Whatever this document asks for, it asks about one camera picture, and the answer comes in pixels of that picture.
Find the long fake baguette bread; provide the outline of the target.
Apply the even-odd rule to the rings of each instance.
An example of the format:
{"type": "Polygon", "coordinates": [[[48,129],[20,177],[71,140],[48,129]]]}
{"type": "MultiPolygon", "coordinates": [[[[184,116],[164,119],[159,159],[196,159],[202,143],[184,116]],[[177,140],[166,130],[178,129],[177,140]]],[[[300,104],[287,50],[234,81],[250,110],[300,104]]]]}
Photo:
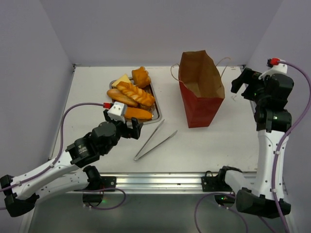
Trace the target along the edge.
{"type": "Polygon", "coordinates": [[[134,117],[139,120],[150,120],[152,119],[153,115],[152,113],[140,108],[127,107],[124,117],[127,119],[134,117]]]}

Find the oval fake bread roll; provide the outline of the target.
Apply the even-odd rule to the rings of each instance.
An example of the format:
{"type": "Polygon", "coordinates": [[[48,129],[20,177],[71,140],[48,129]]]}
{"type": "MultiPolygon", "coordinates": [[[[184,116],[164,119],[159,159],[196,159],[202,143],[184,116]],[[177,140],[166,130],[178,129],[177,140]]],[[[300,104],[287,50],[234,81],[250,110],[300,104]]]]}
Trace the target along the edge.
{"type": "Polygon", "coordinates": [[[138,107],[138,103],[133,99],[127,97],[123,93],[121,93],[118,89],[112,88],[107,91],[107,95],[117,102],[124,103],[130,107],[138,107]]]}

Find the braided fake bread loaf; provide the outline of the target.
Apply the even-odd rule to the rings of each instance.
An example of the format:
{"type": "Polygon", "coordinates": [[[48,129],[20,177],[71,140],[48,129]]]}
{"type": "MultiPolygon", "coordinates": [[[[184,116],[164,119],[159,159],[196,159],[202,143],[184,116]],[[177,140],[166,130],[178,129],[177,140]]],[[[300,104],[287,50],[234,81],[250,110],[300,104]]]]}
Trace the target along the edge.
{"type": "Polygon", "coordinates": [[[152,106],[155,102],[155,98],[153,95],[147,93],[146,91],[133,85],[132,83],[119,82],[117,84],[117,89],[127,97],[138,102],[139,104],[152,106]]]}

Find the metal kitchen tongs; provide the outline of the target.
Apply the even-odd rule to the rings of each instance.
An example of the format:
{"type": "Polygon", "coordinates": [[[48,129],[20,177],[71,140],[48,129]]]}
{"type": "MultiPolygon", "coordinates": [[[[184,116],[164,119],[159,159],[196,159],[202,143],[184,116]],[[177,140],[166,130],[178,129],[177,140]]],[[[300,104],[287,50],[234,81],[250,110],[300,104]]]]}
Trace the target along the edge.
{"type": "Polygon", "coordinates": [[[134,156],[134,161],[138,162],[142,160],[147,155],[153,153],[156,149],[163,146],[169,140],[171,140],[178,133],[178,130],[164,130],[166,126],[166,120],[161,120],[161,122],[155,127],[155,129],[146,137],[145,142],[142,144],[141,148],[138,149],[134,156]]]}

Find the red brown paper bag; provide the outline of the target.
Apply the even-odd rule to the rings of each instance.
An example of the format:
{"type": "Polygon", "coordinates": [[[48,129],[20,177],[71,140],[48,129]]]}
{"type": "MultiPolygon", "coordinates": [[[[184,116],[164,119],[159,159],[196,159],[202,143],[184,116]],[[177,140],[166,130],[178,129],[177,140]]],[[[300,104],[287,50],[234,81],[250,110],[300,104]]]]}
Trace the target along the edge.
{"type": "Polygon", "coordinates": [[[222,77],[206,51],[186,51],[177,64],[179,82],[189,128],[208,127],[223,100],[222,77]]]}

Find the triangular fake sandwich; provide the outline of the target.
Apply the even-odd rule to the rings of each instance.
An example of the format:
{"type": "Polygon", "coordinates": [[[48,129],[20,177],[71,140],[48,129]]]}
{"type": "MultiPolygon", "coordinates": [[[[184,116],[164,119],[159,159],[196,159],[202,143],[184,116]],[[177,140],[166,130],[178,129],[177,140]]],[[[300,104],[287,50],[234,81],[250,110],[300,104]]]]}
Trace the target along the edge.
{"type": "Polygon", "coordinates": [[[129,79],[127,74],[122,75],[120,78],[118,78],[117,80],[115,80],[112,84],[111,84],[111,88],[117,88],[117,85],[120,82],[125,82],[125,83],[131,83],[131,80],[129,79]]]}

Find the orange fake bread loaf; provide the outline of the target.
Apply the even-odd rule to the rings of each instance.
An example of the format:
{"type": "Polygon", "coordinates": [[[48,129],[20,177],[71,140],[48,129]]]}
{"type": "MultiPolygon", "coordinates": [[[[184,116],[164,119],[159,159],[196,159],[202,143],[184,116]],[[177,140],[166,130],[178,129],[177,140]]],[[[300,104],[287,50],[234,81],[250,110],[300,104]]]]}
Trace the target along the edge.
{"type": "Polygon", "coordinates": [[[151,78],[145,67],[132,70],[132,78],[135,85],[139,88],[145,88],[151,83],[151,78]]]}

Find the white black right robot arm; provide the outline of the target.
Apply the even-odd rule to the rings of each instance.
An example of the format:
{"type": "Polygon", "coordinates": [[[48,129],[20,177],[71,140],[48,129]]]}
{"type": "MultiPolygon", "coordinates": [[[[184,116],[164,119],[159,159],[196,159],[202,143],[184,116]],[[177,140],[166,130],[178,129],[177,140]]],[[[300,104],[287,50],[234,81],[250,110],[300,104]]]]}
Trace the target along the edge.
{"type": "Polygon", "coordinates": [[[239,212],[273,219],[291,211],[291,205],[284,201],[282,174],[289,139],[286,132],[292,125],[292,116],[285,105],[294,81],[285,71],[275,68],[265,73],[245,68],[232,81],[231,92],[237,93],[243,84],[247,87],[242,96],[256,105],[254,119],[259,140],[256,180],[251,184],[240,169],[224,166],[218,172],[216,184],[221,190],[234,191],[239,212]]]}

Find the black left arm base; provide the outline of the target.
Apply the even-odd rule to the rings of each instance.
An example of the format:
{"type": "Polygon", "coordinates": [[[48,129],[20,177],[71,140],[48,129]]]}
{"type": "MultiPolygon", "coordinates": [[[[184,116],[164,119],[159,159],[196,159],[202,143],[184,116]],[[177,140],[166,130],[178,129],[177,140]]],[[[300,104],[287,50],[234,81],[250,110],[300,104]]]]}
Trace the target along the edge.
{"type": "Polygon", "coordinates": [[[98,194],[90,191],[114,188],[116,187],[116,179],[115,176],[101,176],[99,179],[91,181],[86,188],[81,188],[81,190],[86,190],[82,195],[83,204],[95,207],[101,204],[104,199],[104,191],[101,191],[98,194]]]}

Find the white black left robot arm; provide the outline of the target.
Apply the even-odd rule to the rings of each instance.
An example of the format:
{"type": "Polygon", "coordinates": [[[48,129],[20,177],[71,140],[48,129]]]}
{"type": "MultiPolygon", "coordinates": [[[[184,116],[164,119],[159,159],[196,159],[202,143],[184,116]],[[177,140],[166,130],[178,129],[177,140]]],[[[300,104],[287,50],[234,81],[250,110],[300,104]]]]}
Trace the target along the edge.
{"type": "Polygon", "coordinates": [[[24,215],[54,195],[109,189],[92,163],[108,154],[122,137],[139,139],[143,124],[132,118],[132,126],[128,127],[124,120],[111,118],[107,110],[104,118],[104,122],[75,140],[52,161],[20,176],[1,177],[5,209],[11,217],[24,215]]]}

